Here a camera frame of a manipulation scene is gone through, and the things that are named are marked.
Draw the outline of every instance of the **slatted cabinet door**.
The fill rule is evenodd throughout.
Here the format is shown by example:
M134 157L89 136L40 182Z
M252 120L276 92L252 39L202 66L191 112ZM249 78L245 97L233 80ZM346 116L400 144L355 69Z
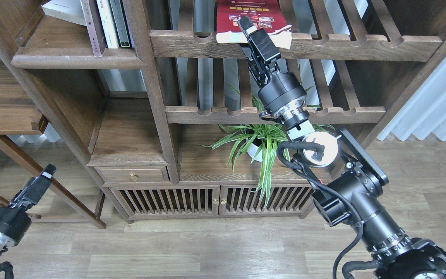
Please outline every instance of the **slatted cabinet door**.
M112 187L129 219L213 217L218 214L220 186Z
M256 185L223 185L220 190L219 215L298 215L305 217L314 207L312 188L306 184L272 185L269 203L259 199Z

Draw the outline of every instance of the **book cover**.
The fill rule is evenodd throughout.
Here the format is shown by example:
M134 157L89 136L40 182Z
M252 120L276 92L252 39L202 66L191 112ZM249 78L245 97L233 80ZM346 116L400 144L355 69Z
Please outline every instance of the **book cover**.
M120 48L131 48L129 28L125 18L124 6L122 0L110 0L111 10L113 11L113 18L117 26L117 35L120 43Z
M42 5L42 10L47 16L85 26L82 6L77 0L51 0Z
M218 0L216 42L246 43L237 21L248 16L256 28L263 28L279 48L290 49L291 25L285 22L278 0Z
M99 15L101 16L101 22L103 23L104 36L106 37L106 43L108 48L119 48L117 29L113 20L113 13L111 11L109 0L97 0Z
M91 41L92 53L95 57L102 57L103 51L106 49L106 39L99 16L98 4L96 0L80 0L80 2L85 17L85 26Z

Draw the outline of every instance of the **white curtain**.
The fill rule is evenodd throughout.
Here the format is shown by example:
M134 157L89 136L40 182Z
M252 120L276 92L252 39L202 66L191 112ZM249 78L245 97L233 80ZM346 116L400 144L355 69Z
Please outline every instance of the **white curtain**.
M377 138L382 141L389 133L401 141L411 134L423 140L430 133L446 141L446 58Z

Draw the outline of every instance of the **white book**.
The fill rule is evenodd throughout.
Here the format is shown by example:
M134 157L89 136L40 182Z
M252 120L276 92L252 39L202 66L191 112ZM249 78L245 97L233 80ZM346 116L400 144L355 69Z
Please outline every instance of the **white book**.
M115 20L111 11L110 0L97 0L99 15L103 23L104 36L109 49L117 49L120 47L117 29L115 28Z
M42 10L47 16L85 26L80 0L51 0L42 5Z

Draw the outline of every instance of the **robotic arm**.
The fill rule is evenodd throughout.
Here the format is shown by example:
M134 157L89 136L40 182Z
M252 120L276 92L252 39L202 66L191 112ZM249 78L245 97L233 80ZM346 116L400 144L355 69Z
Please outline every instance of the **robotic arm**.
M5 208L0 208L0 256L8 247L18 245L32 221L25 213L37 205L51 185L51 177L56 167L47 165L38 177L32 177L27 185L11 200ZM0 263L0 272L5 279L13 278L13 267L9 262Z
M248 17L239 26L248 41L240 46L266 108L260 117L282 124L290 139L278 145L277 156L311 183L313 202L330 226L344 223L357 232L356 239L336 258L333 278L341 258L362 240L373 260L346 263L342 268L346 279L353 278L353 270L366 269L376 269L380 279L446 279L446 252L431 240L410 238L377 200L388 183L386 174L345 128L337 129L336 136L314 131L309 114L302 109L306 92L293 73L280 71L276 64L280 52L266 31L258 30ZM339 150L338 141L350 153ZM292 161L283 157L286 148L297 151ZM331 164L338 152L345 161L345 172L323 185L309 167Z

